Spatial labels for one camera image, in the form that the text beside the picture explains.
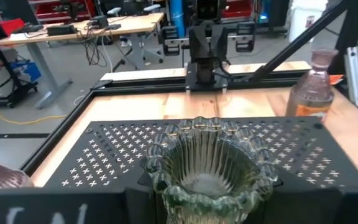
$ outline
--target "wooden tabletop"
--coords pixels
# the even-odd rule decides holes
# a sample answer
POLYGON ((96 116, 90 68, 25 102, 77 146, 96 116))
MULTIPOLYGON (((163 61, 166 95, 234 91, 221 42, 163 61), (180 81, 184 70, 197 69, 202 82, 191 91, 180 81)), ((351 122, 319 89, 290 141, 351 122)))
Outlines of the wooden tabletop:
MULTIPOLYGON (((234 65, 231 72, 252 72, 260 64, 234 65)), ((306 62, 286 62, 279 70, 308 69, 306 62)), ((137 79, 140 77, 184 76, 179 69, 109 73, 103 78, 137 79)), ((358 109, 342 94, 334 90, 335 99, 325 126, 358 168, 358 109)), ((74 143, 91 121, 181 119, 204 116, 211 118, 283 116, 289 88, 261 88, 229 90, 216 93, 161 93, 146 95, 103 96, 95 98, 75 121, 62 140, 31 177, 42 187, 52 176, 74 143)))
MULTIPOLYGON (((113 17, 109 18, 109 24, 121 24, 121 28, 116 30, 110 30, 108 32, 103 32, 103 30, 94 30, 94 35, 121 35, 121 34, 131 34, 138 32, 151 32, 153 31, 157 23, 162 20, 164 17, 163 13, 153 13, 146 16, 126 16, 126 17, 113 17)), ((29 33, 29 34, 19 34, 12 35, 8 38, 1 39, 0 45, 16 45, 16 44, 27 44, 34 42, 45 42, 45 41, 57 41, 57 40, 70 40, 77 39, 80 36, 80 32, 83 36, 86 35, 87 30, 86 25, 89 23, 89 20, 76 22, 73 25, 79 30, 77 34, 68 34, 68 35, 56 35, 48 36, 46 34, 46 29, 40 30, 38 32, 29 33)), ((49 24, 45 26, 56 26, 60 24, 49 24)))

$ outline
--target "black perforated metal plate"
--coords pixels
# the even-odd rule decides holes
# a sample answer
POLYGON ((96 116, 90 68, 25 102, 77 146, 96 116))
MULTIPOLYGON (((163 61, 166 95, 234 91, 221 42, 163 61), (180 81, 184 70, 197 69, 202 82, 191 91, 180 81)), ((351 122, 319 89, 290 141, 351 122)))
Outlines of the black perforated metal plate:
MULTIPOLYGON (((252 129, 265 139, 277 166, 317 187, 358 186, 358 170, 317 118, 225 120, 252 129)), ((177 119, 91 122, 46 187, 93 188, 127 182, 126 173, 143 169, 139 161, 157 133, 178 123, 177 119)))

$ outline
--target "wooden table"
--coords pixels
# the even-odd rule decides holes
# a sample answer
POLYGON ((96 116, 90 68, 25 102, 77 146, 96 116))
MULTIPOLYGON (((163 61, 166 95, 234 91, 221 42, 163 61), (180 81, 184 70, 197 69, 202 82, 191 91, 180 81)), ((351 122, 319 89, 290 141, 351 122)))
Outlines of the wooden table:
MULTIPOLYGON (((121 35, 121 34, 129 34, 131 36, 131 40, 134 42, 140 42, 138 33, 139 32, 152 32, 157 24, 162 20, 163 13, 155 13, 149 14, 147 16, 129 16, 129 17, 115 17, 109 19, 109 24, 121 24, 121 28, 117 30, 110 30, 108 32, 103 32, 102 29, 94 30, 92 35, 97 36, 107 36, 107 35, 121 35)), ((28 35, 25 34, 16 34, 11 35, 8 38, 0 40, 1 45, 17 45, 17 44, 26 44, 27 49, 31 57, 33 58, 35 64, 40 70, 46 84, 48 85, 49 92, 41 98, 35 105, 37 109, 42 109, 45 106, 49 105, 51 102, 56 100, 56 98, 63 92, 66 87, 72 83, 71 79, 63 82, 62 84, 58 84, 44 59, 44 56, 41 53, 37 43, 38 42, 46 42, 46 41, 57 41, 57 40, 72 40, 78 39, 80 34, 86 36, 87 30, 86 25, 89 21, 76 22, 73 25, 78 29, 79 33, 77 34, 68 34, 68 35, 56 35, 56 36, 48 36, 46 30, 40 30, 38 32, 30 33, 28 35)), ((60 24, 50 24, 46 26, 54 26, 60 24)), ((144 69, 144 61, 142 56, 142 49, 139 44, 134 44, 132 46, 134 63, 139 70, 144 69)))
MULTIPOLYGON (((261 64, 232 65, 231 73, 252 72, 261 64)), ((309 69, 306 62, 285 62, 277 70, 309 69)), ((152 77, 184 76, 185 70, 165 69, 141 72, 108 73, 103 80, 132 80, 152 77)), ((325 125, 335 140, 358 168, 358 109, 345 96, 334 90, 335 99, 325 125)), ((226 94, 164 93, 96 97, 75 121, 66 135, 32 175, 38 187, 51 177, 68 151, 91 121, 118 121, 143 119, 181 119, 204 116, 223 118, 283 116, 289 88, 261 88, 229 90, 226 94)))

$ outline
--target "cabinet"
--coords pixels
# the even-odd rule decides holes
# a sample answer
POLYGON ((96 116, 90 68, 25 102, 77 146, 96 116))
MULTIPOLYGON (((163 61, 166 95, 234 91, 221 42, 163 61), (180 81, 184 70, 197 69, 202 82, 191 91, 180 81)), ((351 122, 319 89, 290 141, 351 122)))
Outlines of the cabinet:
MULTIPOLYGON (((78 20, 83 21, 95 16, 93 0, 71 0, 71 3, 83 4, 83 10, 78 12, 78 20)), ((55 8, 61 5, 59 0, 30 0, 35 15, 41 24, 67 22, 70 16, 67 12, 57 12, 55 8)))

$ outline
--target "yellow extension cord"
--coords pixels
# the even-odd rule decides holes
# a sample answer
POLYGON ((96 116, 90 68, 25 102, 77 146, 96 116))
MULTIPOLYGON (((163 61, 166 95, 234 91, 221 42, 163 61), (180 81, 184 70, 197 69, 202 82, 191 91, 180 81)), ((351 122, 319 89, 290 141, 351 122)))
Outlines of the yellow extension cord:
POLYGON ((35 121, 24 121, 24 122, 18 122, 18 121, 9 121, 8 119, 4 118, 4 116, 2 116, 0 114, 0 119, 7 122, 7 123, 11 123, 11 124, 19 124, 19 125, 27 125, 27 124, 35 124, 35 123, 39 123, 41 121, 46 121, 48 119, 58 119, 58 118, 64 118, 64 115, 60 115, 60 116, 48 116, 48 117, 44 117, 44 118, 40 118, 37 119, 35 121))

